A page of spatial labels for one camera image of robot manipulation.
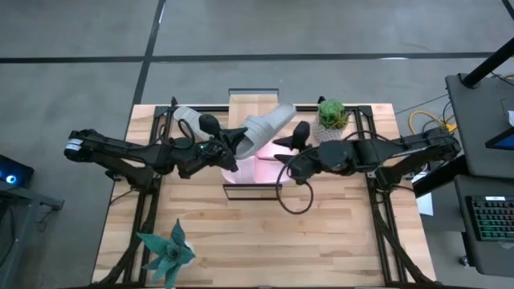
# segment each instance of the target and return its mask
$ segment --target wooden tabletop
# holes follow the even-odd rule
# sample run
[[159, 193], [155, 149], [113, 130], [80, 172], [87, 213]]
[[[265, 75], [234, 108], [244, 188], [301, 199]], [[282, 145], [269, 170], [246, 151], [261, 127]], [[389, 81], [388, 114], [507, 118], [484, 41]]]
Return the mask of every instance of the wooden tabletop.
[[[262, 115], [273, 109], [277, 102], [278, 96], [274, 94], [231, 95], [229, 112], [212, 114], [225, 127], [234, 128], [248, 115]], [[377, 132], [389, 138], [398, 137], [393, 106], [369, 105]], [[148, 143], [154, 108], [134, 107], [127, 141]], [[310, 122], [314, 118], [314, 112], [298, 112], [276, 137], [289, 136], [301, 120]], [[355, 120], [351, 118], [344, 135], [355, 130]], [[182, 136], [174, 122], [171, 136]], [[177, 172], [164, 177], [154, 233], [169, 238], [176, 219], [180, 218], [186, 239], [197, 256], [189, 267], [179, 271], [176, 286], [383, 285], [364, 174], [316, 175], [310, 180], [315, 194], [313, 206], [299, 216], [285, 212], [277, 201], [228, 201], [222, 189], [224, 182], [220, 169], [215, 167], [206, 168], [189, 180], [180, 179]], [[128, 190], [126, 183], [118, 183], [112, 197]], [[286, 184], [283, 195], [293, 209], [300, 210], [308, 203], [306, 187]], [[423, 273], [435, 280], [414, 195], [399, 189], [391, 199], [401, 244]], [[92, 281], [102, 279], [128, 246], [136, 203], [134, 193], [110, 207]], [[141, 252], [142, 246], [134, 278], [140, 270]], [[398, 280], [389, 247], [388, 255], [393, 279]]]

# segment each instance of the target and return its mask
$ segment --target white paper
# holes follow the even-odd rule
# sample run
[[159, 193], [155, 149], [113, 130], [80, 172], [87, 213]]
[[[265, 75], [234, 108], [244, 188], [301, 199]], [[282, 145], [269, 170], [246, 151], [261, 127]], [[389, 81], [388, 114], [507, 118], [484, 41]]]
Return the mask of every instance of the white paper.
[[514, 111], [508, 111], [508, 122], [514, 127]]
[[[412, 179], [412, 182], [415, 182], [423, 177], [426, 176], [425, 172], [421, 172], [414, 176]], [[425, 214], [428, 216], [434, 216], [434, 207], [432, 206], [432, 193], [428, 193], [424, 196], [418, 197], [416, 199], [416, 202], [418, 203], [418, 212], [420, 214]]]

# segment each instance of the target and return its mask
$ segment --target succulent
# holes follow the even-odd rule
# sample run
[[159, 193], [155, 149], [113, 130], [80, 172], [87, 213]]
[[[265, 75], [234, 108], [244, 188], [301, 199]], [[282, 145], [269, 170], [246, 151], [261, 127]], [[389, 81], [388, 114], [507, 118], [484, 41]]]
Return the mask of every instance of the succulent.
[[175, 284], [180, 267], [196, 257], [186, 245], [186, 234], [180, 226], [180, 222], [177, 219], [177, 223], [171, 231], [170, 240], [152, 234], [137, 233], [137, 236], [143, 240], [150, 251], [158, 256], [143, 266], [143, 269], [155, 270], [150, 282], [154, 283], [165, 277], [166, 289], [171, 289]]
[[327, 129], [340, 129], [346, 125], [345, 106], [337, 100], [326, 100], [318, 109], [320, 124]]

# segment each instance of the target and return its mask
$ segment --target computer monitor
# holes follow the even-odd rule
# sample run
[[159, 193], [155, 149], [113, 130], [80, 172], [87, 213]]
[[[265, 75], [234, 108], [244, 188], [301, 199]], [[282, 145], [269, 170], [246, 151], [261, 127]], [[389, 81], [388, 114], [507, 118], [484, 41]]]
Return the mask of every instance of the computer monitor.
[[502, 132], [485, 143], [489, 149], [514, 150], [514, 128]]
[[27, 187], [34, 174], [34, 169], [9, 157], [0, 155], [0, 181], [9, 185]]

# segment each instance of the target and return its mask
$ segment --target concrete floor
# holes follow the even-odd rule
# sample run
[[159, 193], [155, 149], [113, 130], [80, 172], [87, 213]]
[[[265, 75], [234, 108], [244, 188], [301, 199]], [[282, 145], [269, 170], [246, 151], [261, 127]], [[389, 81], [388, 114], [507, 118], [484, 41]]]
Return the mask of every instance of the concrete floor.
[[[1, 57], [143, 55], [157, 0], [0, 0]], [[155, 55], [494, 51], [514, 22], [500, 0], [169, 0]], [[284, 102], [318, 96], [392, 103], [400, 112], [446, 93], [444, 76], [482, 59], [152, 63], [143, 104], [226, 103], [229, 88], [278, 88]], [[35, 168], [33, 189], [66, 200], [36, 233], [17, 288], [89, 283], [112, 182], [67, 161], [72, 129], [123, 137], [140, 63], [0, 64], [0, 153]], [[509, 60], [497, 72], [514, 71]], [[447, 97], [416, 109], [439, 115]], [[409, 109], [397, 115], [402, 134]], [[425, 119], [414, 124], [420, 130]], [[458, 234], [426, 232], [438, 280], [511, 287], [456, 264]]]

